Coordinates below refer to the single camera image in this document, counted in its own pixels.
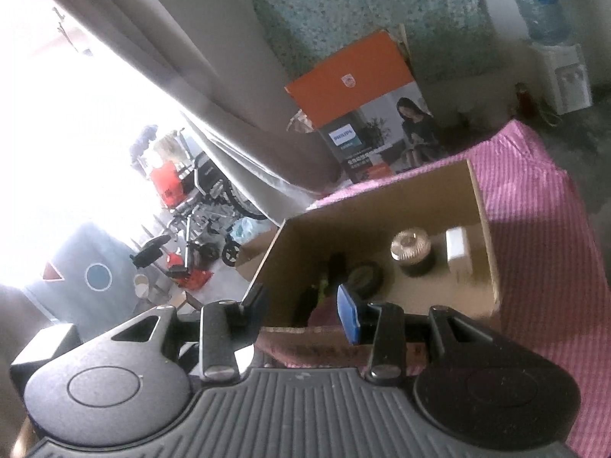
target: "white sheer curtain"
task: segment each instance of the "white sheer curtain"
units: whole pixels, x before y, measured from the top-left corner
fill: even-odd
[[[244,2],[56,1],[178,102],[209,156],[276,223],[333,189],[339,167],[322,139],[285,130],[296,111],[288,79]]]

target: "open cardboard box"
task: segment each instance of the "open cardboard box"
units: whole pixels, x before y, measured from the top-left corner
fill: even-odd
[[[458,283],[447,266],[445,231],[465,226],[473,275]],[[390,243],[407,227],[432,237],[437,263],[427,275],[406,276],[390,256]],[[290,218],[274,237],[252,279],[270,293],[268,327],[291,327],[301,293],[318,282],[333,253],[346,253],[348,267],[375,260],[384,268],[379,298],[406,313],[427,314],[447,305],[500,329],[499,279],[488,221],[468,161],[442,166]]]

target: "gray floor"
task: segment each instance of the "gray floor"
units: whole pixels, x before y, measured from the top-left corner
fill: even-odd
[[[557,127],[529,121],[548,153],[576,183],[611,277],[611,87],[594,91],[594,106],[563,115]]]

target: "philips logo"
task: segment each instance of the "philips logo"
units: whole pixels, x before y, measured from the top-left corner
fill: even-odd
[[[349,140],[354,139],[356,137],[356,133],[350,124],[346,124],[345,126],[330,132],[329,136],[331,136],[335,146],[340,146],[343,145],[343,143],[347,143]]]

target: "striped pink fabric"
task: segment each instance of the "striped pink fabric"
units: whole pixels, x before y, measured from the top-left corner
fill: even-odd
[[[464,153],[351,186],[317,206],[464,158],[475,168],[486,203],[500,272],[503,332],[571,373],[582,404],[568,444],[584,458],[607,458],[611,295],[577,189],[537,134],[511,121]]]

